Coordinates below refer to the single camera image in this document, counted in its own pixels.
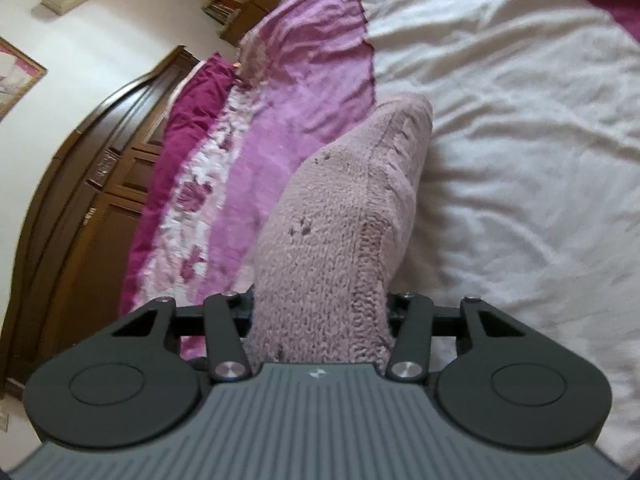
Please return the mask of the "stack of books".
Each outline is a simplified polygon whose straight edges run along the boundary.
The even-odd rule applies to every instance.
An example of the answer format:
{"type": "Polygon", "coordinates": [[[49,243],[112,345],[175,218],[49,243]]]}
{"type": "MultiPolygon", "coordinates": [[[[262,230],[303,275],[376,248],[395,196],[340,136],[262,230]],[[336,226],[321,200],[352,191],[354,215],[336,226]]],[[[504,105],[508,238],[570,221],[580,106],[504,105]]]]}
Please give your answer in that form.
{"type": "Polygon", "coordinates": [[[209,0],[202,10],[214,21],[225,25],[238,14],[248,0],[209,0]]]}

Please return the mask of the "dark wooden headboard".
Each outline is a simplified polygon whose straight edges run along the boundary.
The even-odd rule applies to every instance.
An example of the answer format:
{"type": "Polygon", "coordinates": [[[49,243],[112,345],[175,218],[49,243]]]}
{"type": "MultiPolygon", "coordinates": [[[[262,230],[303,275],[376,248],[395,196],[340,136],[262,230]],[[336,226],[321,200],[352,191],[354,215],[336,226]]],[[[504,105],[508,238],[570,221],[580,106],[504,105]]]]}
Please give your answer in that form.
{"type": "Polygon", "coordinates": [[[1,391],[118,315],[129,248],[163,149],[171,93],[198,59],[179,46],[106,98],[42,177],[18,241],[1,334],[1,391]]]}

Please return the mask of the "pink knitted sweater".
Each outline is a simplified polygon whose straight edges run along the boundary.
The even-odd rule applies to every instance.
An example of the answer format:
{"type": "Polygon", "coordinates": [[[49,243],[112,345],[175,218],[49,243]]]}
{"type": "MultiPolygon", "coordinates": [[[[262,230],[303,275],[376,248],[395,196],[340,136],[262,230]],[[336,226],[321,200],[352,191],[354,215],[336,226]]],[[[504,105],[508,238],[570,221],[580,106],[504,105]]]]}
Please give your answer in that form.
{"type": "Polygon", "coordinates": [[[385,367],[394,344],[386,295],[409,244],[432,128],[426,96],[390,96],[293,174],[254,253],[244,342],[253,366],[385,367]]]}

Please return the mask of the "purple white striped bedspread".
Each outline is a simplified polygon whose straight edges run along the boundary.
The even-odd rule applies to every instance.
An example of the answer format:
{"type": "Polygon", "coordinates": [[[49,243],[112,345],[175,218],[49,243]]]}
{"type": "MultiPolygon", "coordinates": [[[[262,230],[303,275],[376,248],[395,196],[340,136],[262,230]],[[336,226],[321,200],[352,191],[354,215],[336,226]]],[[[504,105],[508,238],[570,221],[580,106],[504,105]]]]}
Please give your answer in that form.
{"type": "Polygon", "coordinates": [[[388,290],[596,364],[639,461],[639,0],[283,0],[175,96],[122,313],[258,292],[254,361],[373,361],[388,290]]]}

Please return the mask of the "magenta pillow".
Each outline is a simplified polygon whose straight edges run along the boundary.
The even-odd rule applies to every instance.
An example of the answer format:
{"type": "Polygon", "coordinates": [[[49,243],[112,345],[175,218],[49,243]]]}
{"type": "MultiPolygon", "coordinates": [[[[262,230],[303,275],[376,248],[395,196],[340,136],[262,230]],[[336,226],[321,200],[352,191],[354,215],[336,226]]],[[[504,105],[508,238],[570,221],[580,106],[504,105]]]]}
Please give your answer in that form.
{"type": "Polygon", "coordinates": [[[129,252],[120,314],[163,294],[189,301],[204,255],[196,217],[220,182],[208,158],[230,150],[229,140],[214,130],[233,83],[232,64],[215,53],[171,93],[162,152],[129,252]]]}

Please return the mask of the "framed pink flower picture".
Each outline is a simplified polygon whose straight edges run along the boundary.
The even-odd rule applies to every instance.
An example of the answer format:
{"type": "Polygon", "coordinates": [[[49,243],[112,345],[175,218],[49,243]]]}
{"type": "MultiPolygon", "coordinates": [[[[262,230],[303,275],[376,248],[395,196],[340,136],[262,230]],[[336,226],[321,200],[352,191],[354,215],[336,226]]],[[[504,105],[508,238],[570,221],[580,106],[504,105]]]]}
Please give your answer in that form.
{"type": "Polygon", "coordinates": [[[48,70],[8,40],[1,38],[0,47],[1,119],[24,98],[25,94],[48,70]]]}

